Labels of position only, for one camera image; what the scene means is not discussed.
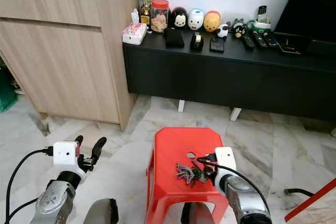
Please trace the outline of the grey robot right leg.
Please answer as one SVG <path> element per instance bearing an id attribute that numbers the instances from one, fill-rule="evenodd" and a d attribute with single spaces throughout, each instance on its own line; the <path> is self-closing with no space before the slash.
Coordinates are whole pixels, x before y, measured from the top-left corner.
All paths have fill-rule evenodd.
<path id="1" fill-rule="evenodd" d="M 182 224 L 215 224 L 211 210 L 204 202 L 186 202 L 183 205 Z"/>

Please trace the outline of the white round plush toy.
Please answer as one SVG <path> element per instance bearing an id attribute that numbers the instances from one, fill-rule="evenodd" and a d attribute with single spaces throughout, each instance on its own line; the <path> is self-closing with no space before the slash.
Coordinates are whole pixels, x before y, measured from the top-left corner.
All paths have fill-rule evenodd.
<path id="1" fill-rule="evenodd" d="M 192 9 L 188 14 L 187 25 L 191 30 L 199 30 L 204 21 L 205 13 L 202 9 Z"/>

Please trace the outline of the grey robot leg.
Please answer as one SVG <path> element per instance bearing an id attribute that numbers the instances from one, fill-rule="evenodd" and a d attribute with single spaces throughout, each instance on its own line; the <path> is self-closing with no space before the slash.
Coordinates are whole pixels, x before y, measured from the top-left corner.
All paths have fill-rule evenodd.
<path id="1" fill-rule="evenodd" d="M 186 202 L 183 205 L 182 224 L 215 224 L 211 210 L 204 202 Z"/>
<path id="2" fill-rule="evenodd" d="M 101 198 L 89 208 L 82 224 L 117 224 L 118 205 L 114 198 Z"/>

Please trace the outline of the small panda figure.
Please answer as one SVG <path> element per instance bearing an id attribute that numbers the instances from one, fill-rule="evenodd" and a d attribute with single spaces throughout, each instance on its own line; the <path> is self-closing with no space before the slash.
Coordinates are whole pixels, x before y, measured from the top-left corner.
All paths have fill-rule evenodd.
<path id="1" fill-rule="evenodd" d="M 218 29 L 216 29 L 216 35 L 218 38 L 226 39 L 229 33 L 229 24 L 221 24 Z"/>

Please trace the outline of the black table leg foot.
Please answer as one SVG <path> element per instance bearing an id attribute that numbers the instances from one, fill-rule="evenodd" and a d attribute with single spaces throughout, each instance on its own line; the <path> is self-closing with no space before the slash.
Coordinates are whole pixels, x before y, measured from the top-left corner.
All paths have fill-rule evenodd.
<path id="1" fill-rule="evenodd" d="M 287 188 L 287 189 L 284 189 L 283 191 L 286 195 L 289 195 L 289 194 L 303 194 L 307 197 L 312 197 L 314 196 L 314 193 L 312 192 L 309 192 L 305 189 L 302 189 L 302 188 Z"/>

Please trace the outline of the grey robot left leg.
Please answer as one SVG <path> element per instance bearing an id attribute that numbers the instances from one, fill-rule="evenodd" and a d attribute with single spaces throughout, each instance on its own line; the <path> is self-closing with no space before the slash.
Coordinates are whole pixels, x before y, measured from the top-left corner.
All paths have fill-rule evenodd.
<path id="1" fill-rule="evenodd" d="M 114 198 L 101 198 L 89 208 L 82 224 L 117 224 L 118 205 Z"/>

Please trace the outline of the yellow bear plush toy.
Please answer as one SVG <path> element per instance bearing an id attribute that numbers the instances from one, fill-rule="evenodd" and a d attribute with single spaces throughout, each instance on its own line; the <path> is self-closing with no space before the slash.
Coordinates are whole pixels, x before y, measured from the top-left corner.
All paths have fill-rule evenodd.
<path id="1" fill-rule="evenodd" d="M 218 11 L 210 10 L 204 16 L 203 27 L 207 32 L 214 32 L 220 27 L 221 15 Z"/>

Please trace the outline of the red-lidded snack jar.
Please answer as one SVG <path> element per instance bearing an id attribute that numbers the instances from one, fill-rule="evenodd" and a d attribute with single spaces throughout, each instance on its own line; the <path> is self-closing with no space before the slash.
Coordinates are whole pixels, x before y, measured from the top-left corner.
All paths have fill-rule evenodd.
<path id="1" fill-rule="evenodd" d="M 168 27 L 168 15 L 170 15 L 170 3 L 167 0 L 152 0 L 152 14 L 150 19 L 151 30 L 162 33 Z"/>

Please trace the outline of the dark key bunch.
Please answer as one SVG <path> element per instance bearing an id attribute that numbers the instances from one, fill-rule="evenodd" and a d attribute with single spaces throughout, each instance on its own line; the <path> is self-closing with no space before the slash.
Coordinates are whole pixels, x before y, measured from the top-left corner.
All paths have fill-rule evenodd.
<path id="1" fill-rule="evenodd" d="M 192 185 L 192 179 L 194 178 L 195 172 L 191 171 L 191 167 L 183 166 L 182 164 L 177 163 L 176 164 L 177 169 L 177 178 L 185 179 L 185 182 L 189 184 L 191 187 L 194 187 L 195 185 Z"/>

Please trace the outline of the black mouse plush toy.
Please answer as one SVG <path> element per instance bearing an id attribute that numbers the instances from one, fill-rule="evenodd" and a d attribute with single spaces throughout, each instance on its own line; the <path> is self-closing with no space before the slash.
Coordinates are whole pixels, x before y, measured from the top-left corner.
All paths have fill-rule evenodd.
<path id="1" fill-rule="evenodd" d="M 183 29 L 188 20 L 188 12 L 183 7 L 174 8 L 168 18 L 168 25 L 173 29 Z"/>

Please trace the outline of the black tape dispenser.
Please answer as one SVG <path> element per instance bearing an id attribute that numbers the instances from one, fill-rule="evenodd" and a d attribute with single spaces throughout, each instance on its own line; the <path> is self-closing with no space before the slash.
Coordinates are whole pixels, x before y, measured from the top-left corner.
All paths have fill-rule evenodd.
<path id="1" fill-rule="evenodd" d="M 192 51 L 202 51 L 204 47 L 204 36 L 200 32 L 194 32 L 190 40 L 190 49 Z"/>

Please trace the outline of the red plastic stool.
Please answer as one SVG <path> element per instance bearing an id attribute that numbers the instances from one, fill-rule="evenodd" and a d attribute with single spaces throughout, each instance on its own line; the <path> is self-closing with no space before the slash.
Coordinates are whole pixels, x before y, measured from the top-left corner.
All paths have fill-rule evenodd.
<path id="1" fill-rule="evenodd" d="M 171 205 L 192 201 L 214 204 L 214 222 L 221 222 L 229 207 L 226 197 L 210 182 L 197 182 L 192 187 L 178 179 L 177 164 L 191 167 L 189 152 L 202 157 L 222 145 L 221 136 L 210 128 L 165 127 L 156 133 L 147 169 L 145 224 L 162 224 Z"/>

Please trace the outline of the green and white bowl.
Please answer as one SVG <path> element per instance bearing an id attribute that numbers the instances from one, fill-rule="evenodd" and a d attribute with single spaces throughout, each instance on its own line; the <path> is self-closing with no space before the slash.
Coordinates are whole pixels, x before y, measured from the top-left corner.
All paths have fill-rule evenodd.
<path id="1" fill-rule="evenodd" d="M 271 32 L 271 24 L 270 23 L 264 23 L 264 22 L 261 22 L 259 20 L 255 20 L 254 31 L 257 31 L 259 33 Z"/>

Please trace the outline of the small black cat figure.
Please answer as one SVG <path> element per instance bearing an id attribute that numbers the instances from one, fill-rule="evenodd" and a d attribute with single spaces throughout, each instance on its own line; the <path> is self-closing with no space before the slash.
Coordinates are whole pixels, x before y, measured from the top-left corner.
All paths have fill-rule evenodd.
<path id="1" fill-rule="evenodd" d="M 240 18 L 235 18 L 234 23 L 232 25 L 232 31 L 234 33 L 235 38 L 242 38 L 246 32 L 246 23 Z"/>

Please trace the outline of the black remote with red buttons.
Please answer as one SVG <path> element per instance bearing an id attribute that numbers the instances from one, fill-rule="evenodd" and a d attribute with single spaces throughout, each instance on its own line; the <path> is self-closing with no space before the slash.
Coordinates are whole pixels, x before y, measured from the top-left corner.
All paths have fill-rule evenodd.
<path id="1" fill-rule="evenodd" d="M 265 36 L 265 39 L 266 39 L 267 44 L 269 45 L 269 47 L 273 47 L 275 49 L 279 49 L 278 41 L 276 40 L 276 38 L 272 34 L 267 33 L 266 36 Z"/>

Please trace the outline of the light wooden cabinet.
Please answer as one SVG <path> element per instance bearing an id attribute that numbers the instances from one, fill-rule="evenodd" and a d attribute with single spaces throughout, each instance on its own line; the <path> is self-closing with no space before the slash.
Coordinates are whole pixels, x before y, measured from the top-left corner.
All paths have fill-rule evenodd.
<path id="1" fill-rule="evenodd" d="M 136 102 L 122 33 L 137 0 L 0 0 L 3 61 L 36 111 L 119 125 Z"/>

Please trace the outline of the pink tissue pack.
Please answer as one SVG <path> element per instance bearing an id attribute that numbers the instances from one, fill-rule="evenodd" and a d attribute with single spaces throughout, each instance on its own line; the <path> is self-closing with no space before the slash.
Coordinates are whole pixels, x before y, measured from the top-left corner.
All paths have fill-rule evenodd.
<path id="1" fill-rule="evenodd" d="M 131 12 L 131 23 L 125 28 L 122 33 L 122 42 L 139 46 L 146 35 L 148 25 L 140 21 L 139 12 L 134 9 Z"/>

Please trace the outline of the red bar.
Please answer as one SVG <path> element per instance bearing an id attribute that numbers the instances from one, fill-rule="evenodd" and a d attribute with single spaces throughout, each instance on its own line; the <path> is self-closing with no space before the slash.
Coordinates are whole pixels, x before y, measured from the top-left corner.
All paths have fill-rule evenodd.
<path id="1" fill-rule="evenodd" d="M 336 224 L 336 178 L 284 217 L 287 224 Z"/>

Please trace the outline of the green bag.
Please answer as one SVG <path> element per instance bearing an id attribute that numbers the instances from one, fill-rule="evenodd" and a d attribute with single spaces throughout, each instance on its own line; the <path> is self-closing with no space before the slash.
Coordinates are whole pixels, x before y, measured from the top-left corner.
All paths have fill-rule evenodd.
<path id="1" fill-rule="evenodd" d="M 10 73 L 5 66 L 1 66 L 0 76 L 0 113 L 5 113 L 17 102 L 17 94 L 14 86 L 10 82 Z"/>

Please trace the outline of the black TV console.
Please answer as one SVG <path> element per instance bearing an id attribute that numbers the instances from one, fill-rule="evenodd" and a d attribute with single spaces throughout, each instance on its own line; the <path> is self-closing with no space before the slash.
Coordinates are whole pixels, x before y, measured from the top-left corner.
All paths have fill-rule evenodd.
<path id="1" fill-rule="evenodd" d="M 159 33 L 123 47 L 132 93 L 336 122 L 336 58 L 248 50 L 233 39 L 222 53 L 167 47 Z"/>

